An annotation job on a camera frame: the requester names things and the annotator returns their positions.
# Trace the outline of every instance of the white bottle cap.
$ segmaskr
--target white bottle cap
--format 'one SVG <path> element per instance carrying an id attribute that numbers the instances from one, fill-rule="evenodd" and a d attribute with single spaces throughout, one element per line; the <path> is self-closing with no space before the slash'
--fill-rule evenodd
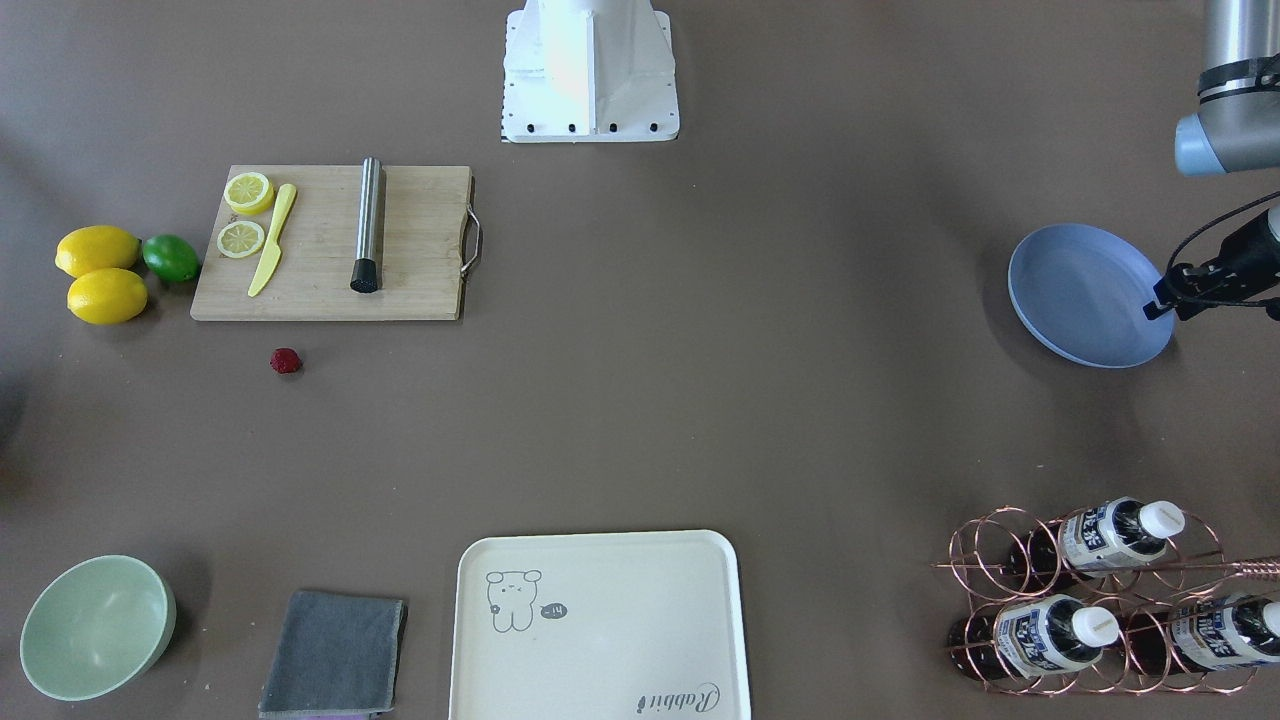
<path id="1" fill-rule="evenodd" d="M 1262 607 L 1262 624 L 1272 635 L 1280 635 L 1280 602 L 1268 602 Z"/>
<path id="2" fill-rule="evenodd" d="M 1148 502 L 1138 511 L 1138 524 L 1153 538 L 1171 538 L 1187 527 L 1181 509 L 1167 500 Z"/>
<path id="3" fill-rule="evenodd" d="M 1071 632 L 1089 647 L 1106 647 L 1120 639 L 1120 623 L 1106 607 L 1082 607 L 1071 615 Z"/>

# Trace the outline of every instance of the cutting board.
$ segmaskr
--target cutting board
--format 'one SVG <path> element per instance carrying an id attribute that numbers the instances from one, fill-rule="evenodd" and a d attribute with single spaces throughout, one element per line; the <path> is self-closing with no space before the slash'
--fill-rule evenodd
<path id="1" fill-rule="evenodd" d="M 268 229 L 271 210 L 239 217 L 219 197 L 191 316 L 197 320 L 456 320 L 471 168 L 384 165 L 378 292 L 351 290 L 360 213 L 360 165 L 233 165 L 293 183 L 298 197 L 280 233 L 280 264 L 257 297 L 248 283 L 260 252 L 230 259 L 218 233 L 234 220 Z"/>

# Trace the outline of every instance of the light green ceramic bowl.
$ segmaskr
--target light green ceramic bowl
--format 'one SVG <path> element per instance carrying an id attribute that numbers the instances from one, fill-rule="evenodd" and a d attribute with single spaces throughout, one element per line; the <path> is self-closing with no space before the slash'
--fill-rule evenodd
<path id="1" fill-rule="evenodd" d="M 56 700 L 106 694 L 160 657 L 175 615 L 173 591 L 146 562 L 86 560 L 36 598 L 22 626 L 22 669 Z"/>

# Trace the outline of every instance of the rectangular tray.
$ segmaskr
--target rectangular tray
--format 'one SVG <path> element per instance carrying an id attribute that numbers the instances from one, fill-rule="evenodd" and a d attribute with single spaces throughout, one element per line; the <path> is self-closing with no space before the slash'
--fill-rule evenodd
<path id="1" fill-rule="evenodd" d="M 486 538 L 458 564 L 451 720 L 748 720 L 737 557 L 712 530 Z"/>
<path id="2" fill-rule="evenodd" d="M 191 304 L 197 320 L 454 320 L 462 296 L 462 236 L 471 168 L 385 165 L 381 288 L 351 290 L 360 165 L 233 165 L 293 183 L 298 197 L 280 233 L 280 264 L 257 297 L 248 283 L 260 254 L 230 259 L 218 233 L 233 220 L 271 224 L 271 210 L 241 218 L 219 201 Z"/>

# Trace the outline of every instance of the red berry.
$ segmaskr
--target red berry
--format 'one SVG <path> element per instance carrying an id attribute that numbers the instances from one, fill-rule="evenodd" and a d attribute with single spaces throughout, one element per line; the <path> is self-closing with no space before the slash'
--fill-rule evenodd
<path id="1" fill-rule="evenodd" d="M 271 369 L 282 375 L 297 373 L 302 368 L 302 359 L 292 347 L 276 347 L 271 354 Z"/>

